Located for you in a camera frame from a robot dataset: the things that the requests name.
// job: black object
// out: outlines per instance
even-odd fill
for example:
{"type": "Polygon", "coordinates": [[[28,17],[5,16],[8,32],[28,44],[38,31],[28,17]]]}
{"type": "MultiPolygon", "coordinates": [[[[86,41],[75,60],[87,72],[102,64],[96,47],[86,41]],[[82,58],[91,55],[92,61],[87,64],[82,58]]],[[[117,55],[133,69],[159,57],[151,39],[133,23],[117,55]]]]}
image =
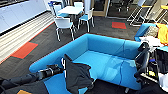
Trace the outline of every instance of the black object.
{"type": "Polygon", "coordinates": [[[168,73],[168,52],[157,49],[157,57],[158,57],[158,67],[159,72],[162,74],[168,73]]]}
{"type": "Polygon", "coordinates": [[[144,42],[138,48],[141,53],[136,57],[137,72],[134,74],[137,82],[140,82],[142,89],[136,94],[167,94],[159,86],[158,78],[158,58],[156,51],[149,51],[148,43],[144,42]]]}
{"type": "Polygon", "coordinates": [[[89,65],[81,63],[72,63],[68,55],[64,55],[65,68],[66,68],[66,88],[72,94],[79,94],[78,89],[87,87],[93,88],[93,81],[90,77],[89,65]]]}
{"type": "Polygon", "coordinates": [[[58,65],[48,65],[48,68],[45,70],[40,70],[36,73],[27,74],[25,76],[11,78],[11,79],[1,79],[0,80],[0,93],[6,89],[14,88],[21,86],[23,84],[32,83],[35,81],[40,81],[47,77],[63,73],[63,69],[59,68],[58,65]]]}

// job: red carpet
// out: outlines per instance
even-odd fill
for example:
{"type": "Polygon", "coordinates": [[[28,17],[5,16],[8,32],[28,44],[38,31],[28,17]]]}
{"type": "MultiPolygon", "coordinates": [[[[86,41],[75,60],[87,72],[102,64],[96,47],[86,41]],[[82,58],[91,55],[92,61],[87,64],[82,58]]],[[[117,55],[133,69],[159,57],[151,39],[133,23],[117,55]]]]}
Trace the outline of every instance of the red carpet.
{"type": "Polygon", "coordinates": [[[38,44],[27,42],[24,44],[20,49],[18,49],[15,53],[13,53],[11,56],[17,57],[17,58],[25,58],[34,48],[37,47],[38,44]]]}
{"type": "Polygon", "coordinates": [[[125,23],[121,22],[112,22],[112,28],[127,29],[125,23]]]}

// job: floor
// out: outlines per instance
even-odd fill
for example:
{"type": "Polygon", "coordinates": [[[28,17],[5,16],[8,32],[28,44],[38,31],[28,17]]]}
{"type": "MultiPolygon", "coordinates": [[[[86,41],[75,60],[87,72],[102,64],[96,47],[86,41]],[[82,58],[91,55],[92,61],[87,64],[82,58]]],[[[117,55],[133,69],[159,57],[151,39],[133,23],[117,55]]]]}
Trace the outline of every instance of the floor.
{"type": "Polygon", "coordinates": [[[6,34],[0,36],[0,64],[4,58],[15,52],[53,22],[53,15],[50,12],[45,12],[17,28],[9,30],[10,32],[5,32],[6,34]]]}
{"type": "MultiPolygon", "coordinates": [[[[130,26],[126,19],[110,19],[96,16],[94,17],[94,24],[95,27],[92,27],[90,21],[90,33],[128,40],[134,40],[134,36],[139,28],[130,26]],[[125,23],[127,29],[112,28],[112,22],[125,23]]],[[[33,62],[72,41],[70,30],[65,29],[63,32],[64,33],[60,33],[61,41],[59,42],[57,40],[55,23],[51,24],[48,28],[29,41],[38,44],[38,46],[24,59],[11,56],[0,64],[0,77],[9,79],[30,73],[28,68],[33,62]]],[[[87,33],[86,23],[80,26],[80,29],[76,31],[74,36],[75,38],[78,38],[85,33],[87,33]]],[[[42,81],[6,90],[6,94],[16,94],[19,90],[25,90],[33,94],[48,94],[42,81]]],[[[92,90],[87,91],[86,94],[124,94],[124,91],[124,87],[97,80],[95,82],[95,87],[92,90]]],[[[129,94],[134,93],[135,91],[133,90],[129,91],[129,94]]]]}

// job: sofa backrest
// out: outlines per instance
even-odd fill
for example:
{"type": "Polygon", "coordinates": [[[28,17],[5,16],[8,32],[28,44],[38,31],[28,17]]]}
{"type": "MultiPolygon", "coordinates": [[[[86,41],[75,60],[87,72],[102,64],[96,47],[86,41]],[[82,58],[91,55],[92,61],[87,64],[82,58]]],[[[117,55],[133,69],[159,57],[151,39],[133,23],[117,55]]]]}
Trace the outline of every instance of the sofa backrest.
{"type": "Polygon", "coordinates": [[[138,55],[137,49],[140,44],[130,40],[88,34],[88,50],[128,59],[134,59],[138,55]]]}

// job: gray carpet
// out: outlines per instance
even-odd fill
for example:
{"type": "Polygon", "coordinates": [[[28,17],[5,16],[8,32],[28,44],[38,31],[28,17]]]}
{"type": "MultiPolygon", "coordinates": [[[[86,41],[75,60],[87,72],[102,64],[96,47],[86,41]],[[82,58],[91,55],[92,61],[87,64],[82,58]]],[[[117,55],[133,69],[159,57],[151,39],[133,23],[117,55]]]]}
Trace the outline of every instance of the gray carpet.
{"type": "MultiPolygon", "coordinates": [[[[106,35],[110,37],[123,38],[134,40],[134,35],[136,34],[139,27],[129,26],[126,20],[119,19],[108,19],[104,17],[94,17],[95,27],[93,28],[90,21],[90,33],[106,35]],[[112,28],[112,22],[124,22],[127,29],[116,29],[112,28]]],[[[63,34],[60,32],[61,42],[57,40],[55,23],[46,28],[42,33],[33,38],[30,42],[37,43],[38,46],[24,59],[19,59],[16,57],[9,57],[6,61],[0,64],[0,77],[9,79],[11,77],[18,77],[26,75],[29,72],[29,66],[42,58],[43,56],[49,54],[50,52],[60,48],[61,46],[72,41],[71,33],[69,29],[63,30],[63,34]]],[[[87,33],[86,23],[80,26],[80,29],[74,34],[75,38],[87,33]]],[[[123,94],[123,87],[107,83],[104,81],[97,80],[95,82],[95,87],[93,90],[88,91],[86,94],[123,94]]],[[[16,94],[19,90],[25,90],[33,94],[47,94],[47,90],[42,81],[23,85],[10,90],[6,90],[7,94],[16,94]]]]}

